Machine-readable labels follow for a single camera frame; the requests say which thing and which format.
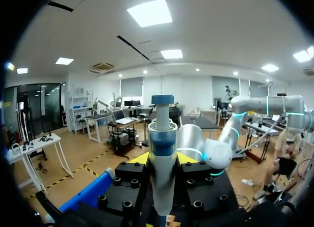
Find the laptop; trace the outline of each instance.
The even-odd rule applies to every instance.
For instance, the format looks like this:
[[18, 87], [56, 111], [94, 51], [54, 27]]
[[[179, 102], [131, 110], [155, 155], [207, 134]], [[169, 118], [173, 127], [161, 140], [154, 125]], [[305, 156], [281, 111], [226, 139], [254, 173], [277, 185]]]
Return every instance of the laptop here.
[[126, 118], [122, 110], [113, 111], [113, 117], [116, 123], [126, 125], [133, 121], [133, 119]]

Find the white cylinder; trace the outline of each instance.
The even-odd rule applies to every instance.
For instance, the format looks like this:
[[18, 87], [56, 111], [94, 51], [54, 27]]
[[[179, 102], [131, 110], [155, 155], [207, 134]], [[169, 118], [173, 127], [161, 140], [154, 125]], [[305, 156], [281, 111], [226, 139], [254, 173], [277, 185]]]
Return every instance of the white cylinder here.
[[169, 131], [169, 104], [156, 105], [156, 130]]

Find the ceiling light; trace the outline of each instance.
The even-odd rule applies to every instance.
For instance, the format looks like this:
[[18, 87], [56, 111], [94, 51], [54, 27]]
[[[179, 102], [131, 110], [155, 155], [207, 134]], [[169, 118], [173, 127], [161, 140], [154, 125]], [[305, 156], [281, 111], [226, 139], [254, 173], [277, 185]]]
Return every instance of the ceiling light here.
[[275, 65], [272, 64], [267, 64], [262, 67], [263, 70], [268, 71], [268, 72], [273, 72], [279, 70], [279, 68]]
[[127, 9], [141, 27], [172, 22], [166, 0], [155, 0]]
[[69, 65], [72, 61], [74, 61], [74, 59], [59, 57], [55, 63], [59, 65]]
[[27, 68], [18, 68], [18, 74], [27, 74], [28, 69]]
[[160, 51], [165, 59], [182, 58], [182, 52], [180, 49], [164, 50]]
[[295, 59], [297, 59], [299, 62], [305, 62], [311, 60], [310, 56], [308, 55], [308, 52], [305, 50], [300, 51], [293, 55]]
[[308, 48], [308, 54], [309, 54], [310, 58], [314, 57], [314, 47], [313, 46], [310, 46]]
[[14, 71], [15, 66], [14, 66], [12, 63], [7, 62], [7, 64], [6, 64], [6, 68], [7, 68], [7, 69], [9, 69], [9, 70], [11, 70], [11, 71]]

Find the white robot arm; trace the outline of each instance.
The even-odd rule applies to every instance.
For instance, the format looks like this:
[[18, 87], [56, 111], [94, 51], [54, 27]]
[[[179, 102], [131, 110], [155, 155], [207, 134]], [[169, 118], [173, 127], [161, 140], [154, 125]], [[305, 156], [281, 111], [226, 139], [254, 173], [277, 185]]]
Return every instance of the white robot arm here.
[[288, 116], [287, 129], [294, 134], [305, 130], [312, 132], [314, 129], [314, 113], [305, 111], [301, 96], [267, 96], [265, 98], [237, 96], [231, 100], [231, 105], [234, 112], [217, 141], [204, 139], [200, 128], [188, 124], [179, 129], [179, 150], [194, 159], [198, 157], [197, 153], [202, 154], [203, 156], [198, 157], [197, 160], [206, 161], [214, 169], [224, 169], [232, 160], [233, 150], [236, 150], [241, 128], [247, 121], [247, 111], [260, 114], [286, 114]]
[[111, 105], [103, 100], [101, 100], [100, 98], [96, 98], [95, 100], [95, 103], [98, 104], [102, 104], [106, 107], [106, 110], [109, 112], [109, 113], [112, 113], [112, 108], [111, 108]]

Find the computer monitor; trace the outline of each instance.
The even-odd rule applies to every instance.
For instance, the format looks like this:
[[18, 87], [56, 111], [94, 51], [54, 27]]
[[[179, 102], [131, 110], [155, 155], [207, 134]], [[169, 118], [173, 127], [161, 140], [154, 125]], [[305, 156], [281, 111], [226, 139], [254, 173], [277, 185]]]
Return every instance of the computer monitor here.
[[141, 106], [141, 101], [133, 101], [133, 106]]
[[124, 106], [126, 107], [133, 106], [133, 101], [124, 101]]
[[220, 109], [228, 109], [229, 103], [221, 103]]
[[115, 120], [120, 120], [122, 118], [125, 118], [122, 110], [113, 111], [113, 117]]

